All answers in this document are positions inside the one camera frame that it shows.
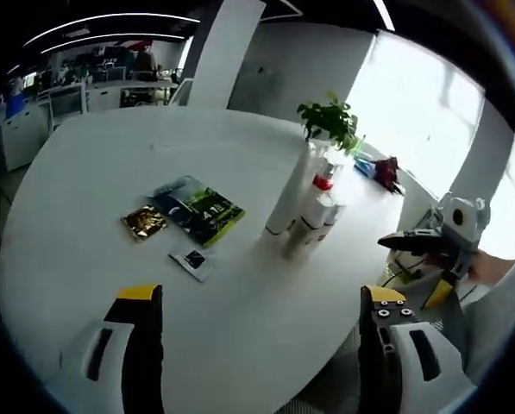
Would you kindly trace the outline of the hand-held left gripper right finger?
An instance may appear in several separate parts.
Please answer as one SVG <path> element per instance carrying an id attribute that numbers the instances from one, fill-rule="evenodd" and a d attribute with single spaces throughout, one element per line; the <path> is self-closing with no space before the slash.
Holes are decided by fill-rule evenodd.
<path id="1" fill-rule="evenodd" d="M 360 413 L 446 412 L 475 389 L 457 347 L 400 292 L 364 285 L 359 332 Z"/>

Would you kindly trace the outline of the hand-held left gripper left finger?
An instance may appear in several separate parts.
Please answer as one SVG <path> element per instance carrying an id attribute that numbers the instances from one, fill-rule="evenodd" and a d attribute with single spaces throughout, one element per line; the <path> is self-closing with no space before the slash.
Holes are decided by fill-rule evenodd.
<path id="1" fill-rule="evenodd" d="M 62 350 L 58 400 L 69 413 L 162 413 L 162 332 L 162 286 L 122 289 Z"/>

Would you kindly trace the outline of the person's right hand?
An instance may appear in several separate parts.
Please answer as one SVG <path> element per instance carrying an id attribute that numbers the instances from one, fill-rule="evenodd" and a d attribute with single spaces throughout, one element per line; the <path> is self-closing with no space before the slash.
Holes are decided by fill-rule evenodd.
<path id="1" fill-rule="evenodd" d="M 501 259 L 483 250 L 478 250 L 474 254 L 468 269 L 468 277 L 475 284 L 496 285 L 508 274 L 514 265 L 515 259 Z"/>

